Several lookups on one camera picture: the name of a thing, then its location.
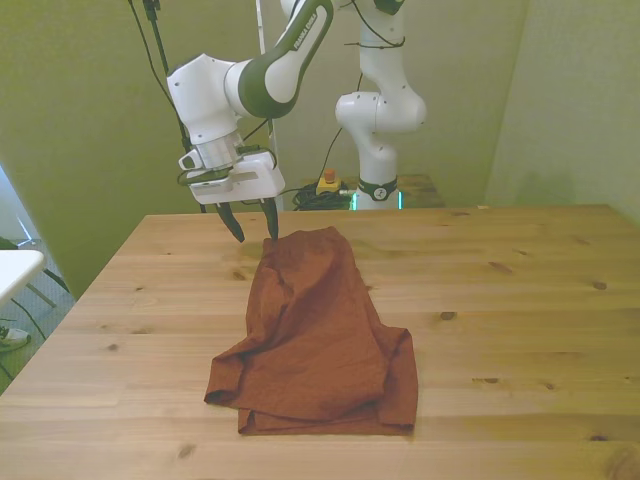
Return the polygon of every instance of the rust-colored fabric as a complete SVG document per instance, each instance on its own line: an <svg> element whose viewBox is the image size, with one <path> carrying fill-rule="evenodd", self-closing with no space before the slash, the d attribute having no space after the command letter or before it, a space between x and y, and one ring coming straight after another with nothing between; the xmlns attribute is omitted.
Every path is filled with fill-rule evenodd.
<svg viewBox="0 0 640 480"><path fill-rule="evenodd" d="M213 359L205 401L239 410L243 434L410 435L411 335L384 326L334 228L265 240L247 337Z"/></svg>

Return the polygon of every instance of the wooden table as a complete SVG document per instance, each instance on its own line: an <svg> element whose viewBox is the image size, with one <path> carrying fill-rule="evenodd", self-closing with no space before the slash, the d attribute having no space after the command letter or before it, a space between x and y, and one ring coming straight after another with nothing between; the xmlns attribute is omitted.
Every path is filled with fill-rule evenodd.
<svg viewBox="0 0 640 480"><path fill-rule="evenodd" d="M148 217L0 398L3 480L640 478L640 230L606 207L282 215L336 225L411 329L415 438L254 437L202 402L261 254Z"/></svg>

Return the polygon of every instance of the wood knot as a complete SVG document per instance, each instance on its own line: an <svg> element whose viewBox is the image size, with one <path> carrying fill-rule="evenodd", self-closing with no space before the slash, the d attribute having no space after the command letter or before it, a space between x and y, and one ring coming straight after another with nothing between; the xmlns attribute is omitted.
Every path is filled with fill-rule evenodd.
<svg viewBox="0 0 640 480"><path fill-rule="evenodd" d="M586 238L582 238L578 235L574 235L573 239L576 241L576 243L579 243L580 245L591 245L591 242L589 240L587 240Z"/></svg>
<svg viewBox="0 0 640 480"><path fill-rule="evenodd" d="M443 312L440 314L440 318L445 322L450 322L451 320L455 320L458 316L456 312Z"/></svg>
<svg viewBox="0 0 640 480"><path fill-rule="evenodd" d="M473 383L488 383L489 385L495 385L500 383L499 378L474 378Z"/></svg>
<svg viewBox="0 0 640 480"><path fill-rule="evenodd" d="M513 270L511 270L509 267L507 267L503 263L489 262L489 265L491 265L491 267L495 268L500 273L504 273L504 274L507 274L507 275L512 275L513 274Z"/></svg>
<svg viewBox="0 0 640 480"><path fill-rule="evenodd" d="M133 333L134 335L149 335L152 332L153 332L152 328L143 327L143 328L138 328L137 330L134 330L131 333Z"/></svg>
<svg viewBox="0 0 640 480"><path fill-rule="evenodd" d="M180 451L178 452L178 458L180 460L184 460L185 458L189 458L196 451L197 446L192 443L187 443L180 447Z"/></svg>

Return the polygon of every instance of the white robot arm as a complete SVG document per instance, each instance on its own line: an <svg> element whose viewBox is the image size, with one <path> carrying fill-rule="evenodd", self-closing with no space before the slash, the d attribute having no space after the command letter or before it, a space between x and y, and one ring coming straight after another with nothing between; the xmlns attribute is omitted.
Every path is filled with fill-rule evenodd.
<svg viewBox="0 0 640 480"><path fill-rule="evenodd" d="M284 190L285 182L270 151L247 152L237 121L241 117L280 118L293 109L305 71L340 0L281 1L290 20L272 50L241 63L203 54L168 77L176 110L194 146L179 161L184 170L180 183L190 187L200 204L216 205L241 242L244 234L229 203L259 200L269 232L277 239L274 198ZM375 133L412 131L426 117L424 102L404 74L402 5L399 0L359 0L340 7L360 14L362 71L381 89L381 93L356 92L343 97L336 112L360 152L358 195L365 208L392 208L394 198L397 206L397 155L392 147L377 141Z"/></svg>

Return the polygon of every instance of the cable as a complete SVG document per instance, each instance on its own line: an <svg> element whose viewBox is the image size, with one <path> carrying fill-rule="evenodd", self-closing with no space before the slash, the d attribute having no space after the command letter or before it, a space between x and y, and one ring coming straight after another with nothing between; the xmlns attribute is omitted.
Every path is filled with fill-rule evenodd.
<svg viewBox="0 0 640 480"><path fill-rule="evenodd" d="M151 58L151 51L149 50L149 44L147 43L147 37L145 36L144 30L142 29L142 24L140 23L140 18L138 17L138 12L136 12L136 7L133 5L133 0L129 0L129 6L131 7L131 11L133 12L133 17L136 20L136 25L138 25L138 31L140 32L140 37L142 38L142 43L144 44L144 50L147 53L147 59L149 60L149 66L151 67L151 72L153 73L153 77L156 79L156 82L158 83L158 86L160 87L160 90L162 90L162 93L164 94L164 96L166 97L167 101L171 105L171 108L173 109L174 112L176 112L176 115L177 115L178 112L176 110L176 107L173 104L173 102L171 101L171 97L169 96L169 93L167 93L167 91L165 90L164 86L162 85L162 82L160 81L160 77L158 77L158 74L156 73L156 69L153 66L153 59Z"/></svg>
<svg viewBox="0 0 640 480"><path fill-rule="evenodd" d="M314 210L342 210L351 204L351 197L340 195L340 192L323 192L316 194L317 184L310 184L293 197L294 211L314 211ZM349 187L342 182L340 190L347 190Z"/></svg>
<svg viewBox="0 0 640 480"><path fill-rule="evenodd" d="M46 340L47 337L45 336L44 332L42 331L42 329L40 328L36 320L31 316L31 314L29 313L29 310L24 308L20 303L16 302L13 298L11 299L11 301L15 303L24 313L27 314L27 317L29 317L29 320L31 320L31 323L33 323L33 325L36 327L36 330L38 330L40 335L42 335L42 338Z"/></svg>
<svg viewBox="0 0 640 480"><path fill-rule="evenodd" d="M377 48L377 49L380 49L380 50L384 50L384 49L387 49L387 48L401 48L401 47L404 47L404 44L405 44L405 43L406 43L406 41L407 41L407 38L406 38L406 37L404 37L404 38L402 39L402 42L400 42L400 43L393 43L393 42L390 42L389 40L387 40L386 38L384 38L382 35L380 35L380 34L379 34L379 33L378 33L378 32L377 32L377 31L376 31L376 30L375 30L375 29L374 29L374 28L369 24L369 22L367 22L367 19L366 19L366 18L364 18L364 15L363 15L363 14L362 14L362 12L360 11L360 7L358 7L358 4L356 3L356 0L351 0L351 2L350 2L350 3L348 3L348 4L347 4L347 5L345 5L345 6L349 6L349 5L353 5L353 6L354 6L354 8L356 9L356 12L358 12L358 16L360 17L360 20L362 20L362 23L364 23L364 24L365 24L365 26L366 26L366 27L371 31L371 33L373 33L376 37L378 37L380 40L382 40L384 43L386 43L386 44L388 45L388 47L382 47L382 46L380 46L380 47L376 47L376 46L371 46L371 45L362 45L360 42L355 42L355 43L345 43L345 45L348 45L348 46L354 45L354 46L358 46L358 47L360 47L360 48Z"/></svg>
<svg viewBox="0 0 640 480"><path fill-rule="evenodd" d="M182 120L180 119L180 115L178 114L178 110L176 110L176 106L173 104L173 101L171 100L169 93L165 90L164 85L162 85L162 81L160 80L160 77L158 77L158 73L156 72L155 66L153 65L153 58L151 57L151 51L149 50L149 43L147 42L147 37L144 34L144 30L142 29L142 24L140 23L140 17L138 17L138 12L136 11L136 7L133 4L133 0L128 0L128 2L129 2L129 7L131 7L131 12L133 13L133 18L135 19L136 25L138 26L138 32L140 32L140 38L142 39L142 44L144 45L144 51L147 54L147 60L149 61L149 67L151 68L151 73L153 74L153 78L156 79L156 83L160 87L160 90L162 90L162 93L164 94L165 98L169 102L169 105L171 105L171 109L175 112L176 117L178 118L178 125L180 126L180 134L182 136L182 147L184 148L184 151L186 153L189 153L189 151L191 150L191 143L189 140L189 136L187 135L185 126L182 123ZM162 65L165 69L165 73L167 73L169 67L167 65L166 56L164 54L164 49L162 47L162 40L160 39L160 31L158 30L158 26L156 25L156 23L152 21L151 17L149 17L149 21L151 22L151 26L153 27L153 33L156 37L156 42L158 43L158 49L160 50L160 58L162 60ZM205 205L202 205L202 204L198 204L198 205L200 206L200 213L207 213L207 207Z"/></svg>
<svg viewBox="0 0 640 480"><path fill-rule="evenodd" d="M264 127L267 123L269 123L269 119L267 118L264 122L262 122L260 125L258 125L256 128L254 128L251 133L249 133L246 137L244 137L242 139L243 142L246 142L247 140L249 140L251 137L253 137L258 130L260 130L262 127Z"/></svg>

